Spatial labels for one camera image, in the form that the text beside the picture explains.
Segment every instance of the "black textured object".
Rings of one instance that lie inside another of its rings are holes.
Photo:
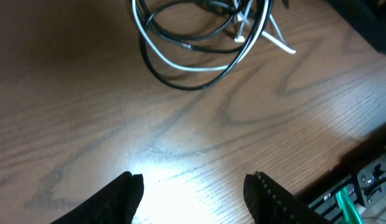
[[[334,196],[344,187],[353,203],[365,208],[386,195],[386,123],[296,196],[322,217],[339,223],[342,213]]]
[[[129,224],[143,196],[143,176],[124,172],[53,224]]]
[[[377,51],[386,54],[386,1],[328,0]]]
[[[243,195],[256,224],[331,223],[262,172],[246,175]]]

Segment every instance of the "black object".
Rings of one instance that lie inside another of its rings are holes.
[[[377,51],[386,54],[386,0],[328,0]]]
[[[244,201],[255,223],[330,223],[262,172],[246,175]]]
[[[296,197],[261,172],[246,176],[243,193],[255,223],[339,223],[334,195],[344,187],[365,208],[386,195],[386,124]]]
[[[386,195],[386,124],[372,133],[341,163],[297,196],[316,213],[333,223],[342,220],[334,195],[347,187],[355,205],[375,205]]]
[[[129,224],[143,196],[143,176],[124,172],[52,224]]]
[[[272,10],[273,2],[274,2],[274,0],[270,0],[270,6],[269,6],[268,10],[266,11],[266,19],[265,19],[265,23],[264,23],[264,26],[262,27],[261,32],[265,29],[265,26],[269,20],[269,16],[270,16],[270,12]],[[201,36],[201,37],[191,37],[188,35],[180,35],[180,34],[175,34],[175,33],[169,32],[168,30],[162,28],[154,20],[154,17],[160,11],[164,10],[165,8],[176,5],[176,4],[184,4],[184,3],[196,3],[196,4],[200,5],[201,8],[204,8],[207,11],[211,11],[218,16],[228,16],[228,19],[218,29],[214,30],[212,33],[206,34],[206,35]],[[145,42],[144,38],[140,35],[139,43],[140,43],[141,55],[142,55],[142,58],[146,64],[146,66],[149,68],[150,72],[160,82],[162,82],[163,84],[165,84],[169,87],[176,88],[178,90],[188,90],[188,91],[201,90],[201,89],[207,88],[207,87],[217,83],[224,76],[226,76],[226,74],[228,74],[228,72],[231,71],[231,69],[234,66],[236,66],[237,62],[242,57],[245,49],[253,41],[254,33],[257,31],[257,29],[258,29],[257,25],[260,22],[260,16],[261,16],[260,13],[262,12],[262,9],[263,9],[263,1],[257,0],[257,12],[256,13],[250,12],[250,16],[252,16],[252,18],[254,18],[253,28],[251,29],[246,41],[244,42],[244,44],[242,46],[239,46],[239,47],[234,48],[234,49],[225,49],[225,50],[223,50],[223,49],[208,49],[206,47],[191,45],[191,44],[187,43],[185,40],[203,40],[203,39],[206,39],[209,37],[213,37],[214,35],[220,33],[220,31],[224,30],[224,28],[230,24],[233,16],[236,15],[237,13],[239,13],[240,11],[242,11],[242,9],[247,5],[247,3],[248,3],[247,0],[240,1],[239,7],[237,9],[235,9],[232,6],[232,3],[230,1],[223,2],[223,1],[207,1],[207,0],[206,1],[177,0],[177,1],[173,1],[173,2],[167,3],[166,5],[161,6],[159,9],[155,10],[154,13],[150,14],[146,4],[144,3],[144,0],[140,0],[140,5],[143,8],[143,12],[140,12],[138,10],[138,14],[139,14],[139,17],[141,19],[141,22],[143,24],[146,24],[145,30],[148,30],[148,29],[151,30],[152,32],[157,34],[160,38],[167,40],[173,44],[176,44],[178,46],[185,47],[185,48],[190,49],[190,50],[200,51],[200,52],[217,53],[217,54],[229,54],[229,53],[233,53],[233,52],[238,52],[236,57],[232,60],[232,62],[230,62],[229,66],[224,71],[222,71],[219,75],[217,75],[214,79],[212,79],[211,81],[209,81],[205,84],[199,85],[199,86],[181,86],[181,85],[176,85],[176,84],[169,82],[168,80],[163,78],[163,75],[159,74],[156,71],[156,69],[152,66],[150,59],[148,57],[148,53],[146,50],[146,42]]]

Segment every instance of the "coiled cable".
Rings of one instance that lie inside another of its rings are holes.
[[[273,0],[257,0],[257,9],[256,13],[254,15],[254,22],[252,25],[252,29],[250,33],[247,36],[246,41],[244,44],[240,47],[230,49],[230,50],[221,50],[221,49],[207,49],[205,47],[199,47],[199,46],[194,46],[191,44],[188,44],[187,42],[184,42],[184,40],[202,40],[202,39],[207,39],[211,38],[214,35],[218,34],[221,32],[224,28],[226,28],[232,21],[232,17],[241,12],[244,7],[249,3],[249,1],[240,1],[239,6],[237,9],[235,9],[234,6],[229,6],[228,4],[220,1],[208,1],[206,4],[210,6],[217,6],[220,7],[222,12],[218,12],[218,14],[228,14],[229,18],[227,21],[225,21],[218,29],[214,30],[213,32],[198,36],[198,37],[188,37],[186,35],[180,35],[180,34],[175,34],[167,31],[166,29],[162,28],[159,24],[157,24],[154,20],[156,15],[158,15],[162,10],[166,9],[167,7],[174,6],[176,4],[185,4],[185,3],[196,3],[196,4],[202,4],[202,1],[197,1],[197,0],[177,0],[173,1],[170,3],[167,3],[163,6],[161,6],[159,9],[155,10],[152,14],[149,13],[147,6],[145,5],[143,0],[140,0],[141,7],[143,8],[144,12],[141,12],[139,8],[136,5],[136,0],[132,0],[132,11],[133,11],[133,16],[135,18],[136,24],[138,26],[138,29],[141,33],[141,36],[139,38],[139,43],[140,43],[140,49],[141,49],[141,55],[143,57],[143,60],[146,64],[146,66],[149,68],[149,70],[152,72],[152,74],[162,83],[165,85],[176,88],[179,90],[201,90],[204,88],[207,88],[208,86],[211,86],[215,83],[217,83],[219,80],[221,80],[226,74],[228,74],[231,69],[236,66],[239,61],[241,61],[244,56],[248,53],[248,51],[253,47],[255,41],[257,38],[261,35],[263,32],[266,23],[269,20],[271,8],[273,5]],[[191,50],[198,50],[198,51],[203,51],[203,52],[208,52],[208,53],[218,53],[218,54],[227,54],[227,53],[232,53],[232,52],[238,52],[236,57],[230,62],[228,65],[222,65],[218,67],[185,67],[182,65],[178,65],[169,59],[167,59],[154,45],[154,43],[151,41],[149,36],[147,35],[147,30],[151,30],[160,38],[164,40],[168,40],[172,42],[173,44],[177,44],[179,46],[191,49]],[[221,70],[222,72],[217,75],[214,79],[211,81],[199,85],[199,86],[182,86],[182,85],[176,85],[173,84],[166,79],[162,77],[161,74],[159,74],[153,67],[153,65],[150,62],[150,59],[147,54],[147,49],[146,49],[146,42],[151,46],[151,48],[154,50],[154,52],[168,65],[179,69],[183,71],[188,71],[188,72],[211,72],[211,71],[219,71]]]

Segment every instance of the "black electronic device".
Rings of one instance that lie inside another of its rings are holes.
[[[373,48],[386,54],[386,0],[328,0]]]
[[[243,194],[255,223],[342,223],[343,189],[354,207],[366,209],[386,195],[386,124],[297,195],[261,172],[246,176]]]

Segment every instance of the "wooden desk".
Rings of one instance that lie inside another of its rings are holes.
[[[179,9],[158,21],[213,28]],[[273,12],[296,55],[262,39],[221,82],[186,92],[145,67],[124,0],[0,0],[0,224],[49,223],[126,170],[144,175],[134,223],[252,223],[245,174],[294,193],[331,169],[386,122],[386,56],[324,1]],[[233,57],[156,43],[179,63]]]

